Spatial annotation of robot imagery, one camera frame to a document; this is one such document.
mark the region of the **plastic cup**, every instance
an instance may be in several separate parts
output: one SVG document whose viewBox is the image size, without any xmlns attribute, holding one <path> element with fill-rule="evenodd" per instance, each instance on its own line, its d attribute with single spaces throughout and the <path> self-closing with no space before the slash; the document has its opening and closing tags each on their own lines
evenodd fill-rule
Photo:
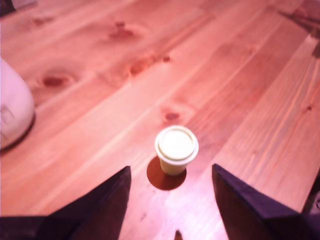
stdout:
<svg viewBox="0 0 320 240">
<path fill-rule="evenodd" d="M 162 130 L 154 142 L 160 166 L 165 174 L 181 174 L 199 151 L 196 136 L 186 127 L 174 125 Z"/>
</svg>

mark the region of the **white object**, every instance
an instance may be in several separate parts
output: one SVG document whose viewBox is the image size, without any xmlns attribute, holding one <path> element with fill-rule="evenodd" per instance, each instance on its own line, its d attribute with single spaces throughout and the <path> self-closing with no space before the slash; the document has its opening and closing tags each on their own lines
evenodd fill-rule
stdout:
<svg viewBox="0 0 320 240">
<path fill-rule="evenodd" d="M 1 58 L 1 149 L 21 137 L 33 121 L 35 104 L 23 79 Z"/>
<path fill-rule="evenodd" d="M 165 174 L 181 174 L 199 151 L 196 136 L 184 126 L 170 126 L 162 130 L 154 142 L 160 166 Z"/>
</svg>

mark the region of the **wooden table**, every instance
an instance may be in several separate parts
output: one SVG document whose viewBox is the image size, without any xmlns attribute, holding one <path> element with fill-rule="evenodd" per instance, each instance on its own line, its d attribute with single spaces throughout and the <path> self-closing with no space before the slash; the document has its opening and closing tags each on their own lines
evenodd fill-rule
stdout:
<svg viewBox="0 0 320 240">
<path fill-rule="evenodd" d="M 319 5 L 39 0 L 2 18 L 36 121 L 2 153 L 1 214 L 49 214 L 130 165 L 121 240 L 223 240 L 214 163 L 301 211 L 320 166 L 320 47 L 296 16 Z M 174 124 L 200 150 L 163 190 L 154 140 Z"/>
</svg>

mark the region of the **wood plank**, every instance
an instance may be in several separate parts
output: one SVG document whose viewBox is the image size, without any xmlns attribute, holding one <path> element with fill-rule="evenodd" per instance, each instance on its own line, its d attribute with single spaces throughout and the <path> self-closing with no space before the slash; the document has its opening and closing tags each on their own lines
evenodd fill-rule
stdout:
<svg viewBox="0 0 320 240">
<path fill-rule="evenodd" d="M 252 4 L 252 2 L 247 2 L 246 4 L 244 2 L 240 2 L 239 5 L 235 5 L 232 8 L 232 11 L 228 13 L 230 15 L 232 14 L 232 16 L 235 16 L 235 19 L 238 18 L 239 21 L 228 21 L 229 15 L 226 14 L 225 18 L 222 17 L 219 20 L 220 23 L 228 23 L 230 28 L 233 27 L 235 29 L 239 29 L 239 22 L 242 21 L 243 23 L 246 23 L 247 21 L 249 21 L 250 18 L 248 19 L 248 16 L 252 16 L 252 13 L 255 13 L 257 9 L 259 9 L 263 5 L 263 3 L 260 1 L 254 1 L 253 3 L 255 4 Z M 208 26 L 206 26 L 205 31 L 196 34 L 195 37 L 192 38 L 191 42 L 187 41 L 175 51 L 172 51 L 172 59 L 174 59 L 174 61 L 172 61 L 172 66 L 169 66 L 167 64 L 160 64 L 155 66 L 152 71 L 150 70 L 149 72 L 145 72 L 139 75 L 138 78 L 141 79 L 139 81 L 135 81 L 134 85 L 131 86 L 132 88 L 128 88 L 127 91 L 125 91 L 124 89 L 123 92 L 120 92 L 114 97 L 107 99 L 87 115 L 72 124 L 67 129 L 67 131 L 62 131 L 44 144 L 40 144 L 38 146 L 37 152 L 28 152 L 28 148 L 25 147 L 25 152 L 23 153 L 24 161 L 19 162 L 19 158 L 21 158 L 22 154 L 21 152 L 16 151 L 16 149 L 15 152 L 10 152 L 8 153 L 8 155 L 4 156 L 5 161 L 2 165 L 4 168 L 6 168 L 6 173 L 3 175 L 3 179 L 7 179 L 7 186 L 15 185 L 15 187 L 2 187 L 2 191 L 11 192 L 11 194 L 7 194 L 7 199 L 3 199 L 3 203 L 10 202 L 10 204 L 14 206 L 14 204 L 12 203 L 15 200 L 10 198 L 10 196 L 14 196 L 14 192 L 20 191 L 21 187 L 26 191 L 32 191 L 31 189 L 35 186 L 23 186 L 24 183 L 21 182 L 21 180 L 24 178 L 39 179 L 43 178 L 45 175 L 46 178 L 50 176 L 50 182 L 47 182 L 46 185 L 43 186 L 37 186 L 37 189 L 41 191 L 52 189 L 52 186 L 56 184 L 56 181 L 59 181 L 61 179 L 61 175 L 54 176 L 51 173 L 56 172 L 59 174 L 64 174 L 74 170 L 75 165 L 81 165 L 85 163 L 93 153 L 95 153 L 99 148 L 104 146 L 108 141 L 116 136 L 120 130 L 129 128 L 132 124 L 134 124 L 134 122 L 130 124 L 131 119 L 134 119 L 139 115 L 143 116 L 143 112 L 145 111 L 148 112 L 148 108 L 152 107 L 159 94 L 162 95 L 166 93 L 168 89 L 172 88 L 173 83 L 175 83 L 174 81 L 176 81 L 176 87 L 180 86 L 184 82 L 184 80 L 189 78 L 189 75 L 192 75 L 192 73 L 203 64 L 201 61 L 199 62 L 199 60 L 202 59 L 203 61 L 205 61 L 206 58 L 210 56 L 210 51 L 208 51 L 207 44 L 212 43 L 212 39 L 215 39 L 215 43 L 218 47 L 219 44 L 223 43 L 226 35 L 232 36 L 233 34 L 235 34 L 234 31 L 230 31 L 230 28 L 225 29 L 224 24 L 218 25 L 215 22 L 215 24 L 209 24 Z M 223 29 L 225 29 L 225 35 L 220 36 L 221 30 Z M 204 36 L 207 36 L 207 38 L 205 38 L 207 44 L 203 44 L 202 47 L 194 45 L 194 43 L 196 43 L 197 41 L 204 39 Z M 140 96 L 141 90 L 145 89 L 146 86 L 150 87 L 151 84 L 152 88 L 149 88 L 150 93 L 148 93 L 148 95 Z M 128 102 L 128 100 L 132 99 L 135 99 L 136 101 L 140 100 L 142 105 L 139 106 L 139 108 L 132 109 L 131 105 L 126 106 L 125 104 L 123 104 L 124 102 Z M 91 118 L 91 116 L 96 116 L 95 113 L 97 113 L 97 111 L 99 113 L 102 113 L 102 110 L 104 113 L 112 112 L 113 114 L 115 114 L 113 115 L 114 118 L 110 115 L 101 115 L 101 118 L 96 120 Z M 117 117 L 116 112 L 119 112 L 121 114 L 125 113 L 127 117 L 124 117 L 123 119 L 121 119 L 121 121 L 119 121 L 120 119 Z M 88 130 L 84 127 L 84 124 L 87 121 L 90 121 L 90 125 L 92 125 L 93 127 L 96 126 L 95 131 L 98 131 L 96 132 L 97 134 L 93 132 L 94 128 Z M 102 132 L 101 128 L 98 127 L 98 125 L 101 124 L 101 121 L 104 122 L 104 126 L 112 127 L 108 127 L 108 130 L 105 129 L 105 131 Z M 77 142 L 69 146 L 62 146 L 62 139 L 63 142 L 73 142 L 74 139 L 77 139 Z M 96 145 L 91 147 L 90 144 L 88 145 L 90 141 L 94 141 Z M 81 153 L 79 152 L 80 155 L 77 157 L 73 156 L 72 159 L 74 160 L 66 162 L 65 159 L 69 159 L 71 157 L 70 154 L 75 154 L 76 149 L 81 149 Z M 41 161 L 41 159 L 50 159 L 50 161 L 43 162 Z M 59 162 L 61 161 L 65 162 L 63 164 L 63 170 L 60 169 L 61 165 Z M 19 168 L 21 168 L 21 170 L 23 169 L 24 172 L 20 174 L 20 176 L 16 175 L 17 172 L 19 172 Z M 6 207 L 6 211 L 8 211 L 7 213 L 9 213 L 9 211 L 16 211 L 17 207 L 20 209 L 20 211 L 23 211 L 22 209 L 30 210 L 30 206 L 34 206 L 33 201 L 38 201 L 39 197 L 40 196 L 37 196 L 37 193 L 35 192 L 34 198 L 24 201 L 24 205 L 20 204 L 20 206 L 14 206 L 11 209 L 9 209 L 9 207 Z M 42 204 L 37 204 L 37 206 L 32 210 L 33 213 L 44 211 L 42 205 L 46 205 L 48 201 L 47 199 L 50 199 L 51 197 L 52 196 L 48 196 L 48 198 L 43 199 Z"/>
<path fill-rule="evenodd" d="M 256 34 L 256 32 L 258 33 L 260 31 L 259 28 L 259 24 L 257 24 L 257 20 L 260 20 L 261 23 L 266 22 L 268 23 L 271 19 L 273 19 L 275 17 L 275 15 L 270 15 L 270 19 L 267 17 L 268 14 L 270 13 L 270 9 L 267 8 L 266 11 L 262 12 L 261 15 L 259 15 L 257 18 L 254 18 L 254 21 L 252 24 L 246 26 L 244 31 L 241 31 L 239 34 L 237 34 L 237 36 L 230 41 L 231 43 L 237 42 L 235 40 L 238 40 L 239 38 L 241 39 L 251 39 L 251 43 L 254 44 L 254 46 L 256 46 L 256 51 L 259 51 L 259 49 L 262 47 L 263 43 L 265 42 L 266 38 L 268 38 L 269 36 L 266 34 L 265 36 L 261 36 L 260 34 Z M 274 29 L 272 27 L 266 28 L 269 31 L 269 34 L 272 34 Z M 279 32 L 282 32 L 282 28 L 278 29 L 277 32 L 274 33 L 273 37 L 275 37 L 276 35 L 279 34 Z M 195 86 L 195 88 L 185 88 L 182 87 L 180 89 L 180 93 L 179 94 L 174 94 L 174 96 L 190 96 L 191 93 L 199 93 L 201 94 L 202 88 L 200 84 L 197 84 L 198 79 L 199 78 L 204 78 L 204 72 L 206 72 L 209 69 L 209 66 L 212 65 L 217 65 L 216 68 L 214 68 L 213 70 L 211 70 L 212 72 L 210 72 L 207 75 L 207 81 L 203 81 L 204 84 L 206 84 L 206 86 L 210 86 L 210 79 L 211 76 L 221 76 L 221 77 L 217 77 L 216 79 L 218 79 L 219 81 L 221 81 L 220 83 L 223 83 L 223 81 L 225 81 L 230 75 L 232 76 L 232 73 L 234 71 L 234 69 L 239 68 L 241 65 L 243 65 L 244 63 L 246 63 L 247 59 L 252 57 L 252 49 L 251 48 L 247 48 L 247 46 L 243 46 L 243 45 L 234 45 L 232 46 L 231 43 L 223 45 L 221 48 L 219 48 L 219 50 L 212 56 L 212 58 L 210 59 L 210 62 L 208 62 L 206 64 L 205 67 L 201 68 L 201 70 L 199 71 L 198 76 L 196 75 L 196 77 L 192 80 L 193 84 Z M 229 67 L 229 76 L 225 75 L 224 76 L 224 71 L 220 70 L 219 66 L 223 66 L 223 65 L 228 65 L 228 63 L 230 64 Z M 100 172 L 99 177 L 95 176 L 95 179 L 103 179 L 106 178 L 105 176 L 107 176 L 108 174 L 112 174 L 112 168 L 113 166 L 109 165 L 108 168 L 105 168 L 105 164 L 106 161 L 108 159 L 117 159 L 118 161 L 121 161 L 122 164 L 133 164 L 132 166 L 132 170 L 134 170 L 133 174 L 134 174 L 134 178 L 133 178 L 133 182 L 132 182 L 132 190 L 131 190 L 131 195 L 130 195 L 130 203 L 132 203 L 133 205 L 135 205 L 135 203 L 137 201 L 139 201 L 139 203 L 141 203 L 145 209 L 152 209 L 151 213 L 149 213 L 149 215 L 147 214 L 147 216 L 144 216 L 144 212 L 141 212 L 140 210 L 135 210 L 136 207 L 134 206 L 130 206 L 128 208 L 128 213 L 126 216 L 127 221 L 125 221 L 123 229 L 124 232 L 121 239 L 127 239 L 128 235 L 134 235 L 137 233 L 134 233 L 133 229 L 135 228 L 134 225 L 132 225 L 132 220 L 130 219 L 140 219 L 143 218 L 142 222 L 139 222 L 139 225 L 141 228 L 145 228 L 145 229 L 149 229 L 149 228 L 154 228 L 154 231 L 147 231 L 146 234 L 148 234 L 147 236 L 141 236 L 141 235 L 134 235 L 137 238 L 140 239 L 144 239 L 144 237 L 153 237 L 153 234 L 156 234 L 157 231 L 159 231 L 159 235 L 158 237 L 163 237 L 166 231 L 168 231 L 168 233 L 170 232 L 174 232 L 175 228 L 180 228 L 182 229 L 182 232 L 184 234 L 186 234 L 187 236 L 192 236 L 192 237 L 197 237 L 199 236 L 198 239 L 201 239 L 201 236 L 207 235 L 208 236 L 208 231 L 205 231 L 205 229 L 209 229 L 212 226 L 216 226 L 216 230 L 213 231 L 212 236 L 216 237 L 216 236 L 220 236 L 222 238 L 222 236 L 224 236 L 224 232 L 223 232 L 223 227 L 221 230 L 221 226 L 222 226 L 222 222 L 219 219 L 220 215 L 218 212 L 218 209 L 215 207 L 211 207 L 211 204 L 215 204 L 214 203 L 214 196 L 213 196 L 213 191 L 212 191 L 212 184 L 207 184 L 206 185 L 206 193 L 207 196 L 203 197 L 203 194 L 197 194 L 198 191 L 196 189 L 192 189 L 192 192 L 195 194 L 192 194 L 192 200 L 194 201 L 199 201 L 199 199 L 203 198 L 203 201 L 206 202 L 206 204 L 203 202 L 200 204 L 200 206 L 207 206 L 204 208 L 197 208 L 195 207 L 194 210 L 192 210 L 189 214 L 189 217 L 185 217 L 183 218 L 183 220 L 178 221 L 178 219 L 180 219 L 179 214 L 177 213 L 181 213 L 182 210 L 186 207 L 185 205 L 188 204 L 188 202 L 184 201 L 181 204 L 181 207 L 177 208 L 177 206 L 175 206 L 173 204 L 173 202 L 176 200 L 176 197 L 179 196 L 180 194 L 175 194 L 174 197 L 171 196 L 168 198 L 167 194 L 163 194 L 162 191 L 156 190 L 154 188 L 151 187 L 151 189 L 155 190 L 155 193 L 152 194 L 152 201 L 150 201 L 150 195 L 149 194 L 144 194 L 142 195 L 142 193 L 139 191 L 139 188 L 143 188 L 143 186 L 145 186 L 146 184 L 146 179 L 144 175 L 140 175 L 138 173 L 140 173 L 140 171 L 145 171 L 146 169 L 146 164 L 148 164 L 148 161 L 146 160 L 150 160 L 153 156 L 153 139 L 155 137 L 155 135 L 157 134 L 157 131 L 160 130 L 161 128 L 163 128 L 164 126 L 171 124 L 172 122 L 168 122 L 167 119 L 164 119 L 164 116 L 167 113 L 170 112 L 174 112 L 174 113 L 179 113 L 180 116 L 178 119 L 174 120 L 173 122 L 176 123 L 183 123 L 184 120 L 188 120 L 192 117 L 193 113 L 195 112 L 195 109 L 191 107 L 188 107 L 188 105 L 184 105 L 183 103 L 180 103 L 180 105 L 178 105 L 177 103 L 175 103 L 175 106 L 173 107 L 173 109 L 167 109 L 169 111 L 163 111 L 167 106 L 172 106 L 172 103 L 174 103 L 174 101 L 172 99 L 166 101 L 166 103 L 161 104 L 161 108 L 157 109 L 157 111 L 152 111 L 149 116 L 147 117 L 141 124 L 139 124 L 139 127 L 135 127 L 132 131 L 130 132 L 125 132 L 125 134 L 123 134 L 124 139 L 121 139 L 121 142 L 124 141 L 123 144 L 121 144 L 118 147 L 117 145 L 109 145 L 107 149 L 103 149 L 102 152 L 98 152 L 97 155 L 93 156 L 93 158 L 90 159 L 90 161 L 94 161 L 94 157 L 98 158 L 100 157 L 99 162 L 94 162 L 95 165 L 93 165 L 92 167 L 88 168 L 87 166 L 83 169 L 85 169 L 84 172 L 82 172 L 81 175 L 74 175 L 71 177 L 71 182 L 70 184 L 72 184 L 72 190 L 71 192 L 63 192 L 61 193 L 61 195 L 59 195 L 57 197 L 57 199 L 52 201 L 52 204 L 56 204 L 57 201 L 59 201 L 59 199 L 61 198 L 65 198 L 68 194 L 70 194 L 71 196 L 77 192 L 79 192 L 80 189 L 85 188 L 86 185 L 88 185 L 88 181 L 86 181 L 86 179 L 92 179 L 93 178 L 93 173 L 97 173 Z M 152 129 L 152 135 L 145 135 L 143 134 L 143 132 L 145 132 L 145 129 Z M 113 154 L 106 154 L 106 151 L 110 151 L 110 148 L 114 148 L 116 147 L 116 151 L 114 151 Z M 135 154 L 132 155 L 132 153 L 135 152 L 135 149 L 139 148 L 141 150 L 141 152 L 139 154 Z M 184 184 L 190 184 L 190 180 L 188 181 L 188 179 L 186 179 L 186 182 Z M 190 191 L 185 192 L 184 194 L 181 194 L 179 201 L 181 201 L 186 195 L 190 195 Z M 162 211 L 164 211 L 164 209 L 161 209 L 161 207 L 154 209 L 153 206 L 155 206 L 157 203 L 161 204 L 162 201 L 166 201 L 168 203 L 171 203 L 171 208 L 169 208 L 169 211 L 166 211 L 165 213 L 163 213 Z M 192 217 L 195 216 L 195 214 L 201 214 L 203 216 L 203 221 L 207 223 L 203 224 L 203 226 L 201 227 L 201 229 L 199 229 L 198 227 L 192 228 L 192 229 L 187 229 L 187 227 L 185 227 L 184 225 L 186 224 L 185 221 L 187 221 L 189 219 L 192 219 Z M 166 216 L 166 219 L 173 219 L 171 221 L 174 221 L 176 224 L 173 225 L 171 224 L 171 221 L 166 221 L 165 219 L 163 219 L 162 221 L 160 221 L 160 217 L 161 216 Z"/>
<path fill-rule="evenodd" d="M 141 48 L 141 42 L 146 43 L 151 36 L 159 38 L 157 34 L 175 25 L 177 19 L 184 20 L 183 16 L 194 7 L 193 1 L 182 7 L 177 7 L 178 4 L 176 0 L 153 1 L 152 4 L 140 0 L 90 21 L 51 44 L 37 45 L 35 50 L 26 48 L 6 57 L 8 62 L 14 62 L 13 67 L 28 83 L 35 104 L 39 106 L 81 81 L 103 75 L 112 64 L 132 55 L 133 48 Z M 140 13 L 144 18 L 139 21 L 136 16 Z M 163 15 L 167 21 L 158 20 Z M 110 82 L 113 76 L 105 78 Z"/>
<path fill-rule="evenodd" d="M 1 18 L 1 40 L 8 42 L 36 27 L 44 26 L 80 8 L 92 1 L 86 0 L 38 0 L 27 8 Z"/>
<path fill-rule="evenodd" d="M 125 7 L 131 1 L 132 0 L 93 1 L 91 4 L 81 7 L 65 17 L 52 20 L 42 26 L 31 27 L 30 31 L 26 31 L 19 37 L 10 39 L 8 42 L 2 42 L 1 54 L 3 58 L 16 69 L 19 65 L 16 66 L 15 63 L 19 59 L 27 61 L 27 57 L 30 58 L 37 49 L 48 46 L 61 37 L 72 33 L 74 30 Z M 27 21 L 27 23 L 31 26 L 34 25 L 32 21 Z M 13 50 L 18 52 L 19 55 L 12 54 Z"/>
<path fill-rule="evenodd" d="M 296 211 L 302 210 L 318 174 L 319 168 L 314 166 L 320 164 L 319 148 L 316 147 L 319 144 L 320 128 L 316 123 L 319 112 L 317 107 L 308 110 L 309 104 L 317 106 L 320 103 L 319 63 L 312 57 L 316 44 L 314 39 L 305 40 L 213 160 Z M 292 168 L 296 168 L 296 178 L 287 179 L 286 174 Z"/>
</svg>

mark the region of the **yellow cup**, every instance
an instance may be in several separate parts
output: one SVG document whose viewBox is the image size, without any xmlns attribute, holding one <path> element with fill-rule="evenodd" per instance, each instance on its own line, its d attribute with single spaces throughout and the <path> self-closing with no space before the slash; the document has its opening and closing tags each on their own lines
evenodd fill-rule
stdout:
<svg viewBox="0 0 320 240">
<path fill-rule="evenodd" d="M 196 136 L 186 127 L 173 125 L 162 130 L 155 138 L 155 151 L 165 174 L 181 174 L 199 151 Z"/>
</svg>

